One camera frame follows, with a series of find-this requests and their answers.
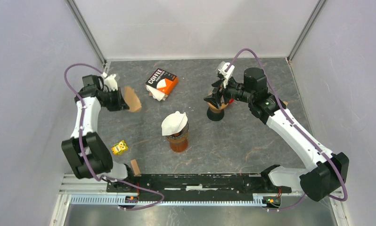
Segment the dark red black dripper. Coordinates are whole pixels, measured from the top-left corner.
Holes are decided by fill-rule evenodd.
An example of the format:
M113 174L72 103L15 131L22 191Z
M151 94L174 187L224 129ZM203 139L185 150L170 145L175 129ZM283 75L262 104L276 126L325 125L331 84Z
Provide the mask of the dark red black dripper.
M209 107L206 114L208 119L210 119L211 121L220 121L224 117L224 110L213 109Z

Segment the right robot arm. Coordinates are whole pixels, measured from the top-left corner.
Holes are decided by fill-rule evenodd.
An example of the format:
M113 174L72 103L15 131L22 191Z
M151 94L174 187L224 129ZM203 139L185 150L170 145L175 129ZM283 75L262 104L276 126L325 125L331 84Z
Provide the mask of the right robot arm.
M269 167L260 179L261 188L266 192L279 186L300 189L316 202L327 196L333 198L332 192L345 185L348 156L322 145L294 118L277 95L268 91L264 70L246 69L242 83L235 81L233 71L228 63L217 70L218 79L212 84L210 95L204 98L209 104L208 118L220 121L222 105L230 100L247 103L251 114L282 137L305 165L303 169Z

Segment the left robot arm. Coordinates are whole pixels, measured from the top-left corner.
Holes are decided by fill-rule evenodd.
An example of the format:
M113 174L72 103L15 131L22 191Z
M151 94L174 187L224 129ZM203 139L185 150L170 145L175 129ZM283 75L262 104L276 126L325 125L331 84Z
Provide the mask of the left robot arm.
M110 112L128 110L119 87L110 89L104 79L97 75L82 78L83 88L74 101L77 118L70 139L61 143L62 151L78 179L109 173L113 166L111 153L100 138L98 116L104 107Z

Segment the white paper coffee filter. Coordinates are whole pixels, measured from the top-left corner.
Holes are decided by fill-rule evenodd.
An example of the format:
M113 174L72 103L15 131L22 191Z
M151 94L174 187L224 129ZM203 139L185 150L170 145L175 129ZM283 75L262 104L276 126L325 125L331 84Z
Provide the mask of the white paper coffee filter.
M162 135L171 136L181 132L188 123L188 118L185 112L180 113L176 111L169 114L162 122Z

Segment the dark glass dripper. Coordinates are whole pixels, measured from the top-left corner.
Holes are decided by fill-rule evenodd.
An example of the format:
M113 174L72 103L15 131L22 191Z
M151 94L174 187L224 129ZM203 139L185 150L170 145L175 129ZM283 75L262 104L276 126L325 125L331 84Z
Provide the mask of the dark glass dripper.
M166 136L166 138L171 139L171 140L182 139L188 135L188 130L189 130L189 124L187 123L180 132L176 134L168 135Z

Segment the single brown paper filter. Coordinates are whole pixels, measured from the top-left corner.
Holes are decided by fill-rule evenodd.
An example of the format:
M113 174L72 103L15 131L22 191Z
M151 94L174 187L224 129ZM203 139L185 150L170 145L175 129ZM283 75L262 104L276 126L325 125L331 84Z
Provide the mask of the single brown paper filter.
M137 113L142 109L142 104L135 90L129 86L124 87L124 100L129 107L129 112Z

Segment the wooden ring holder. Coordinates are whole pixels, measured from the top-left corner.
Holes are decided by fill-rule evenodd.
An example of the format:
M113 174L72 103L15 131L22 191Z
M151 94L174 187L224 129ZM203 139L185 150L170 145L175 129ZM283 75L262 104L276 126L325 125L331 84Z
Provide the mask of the wooden ring holder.
M213 109L225 109L229 104L225 102L223 95L211 94L205 98L208 105Z

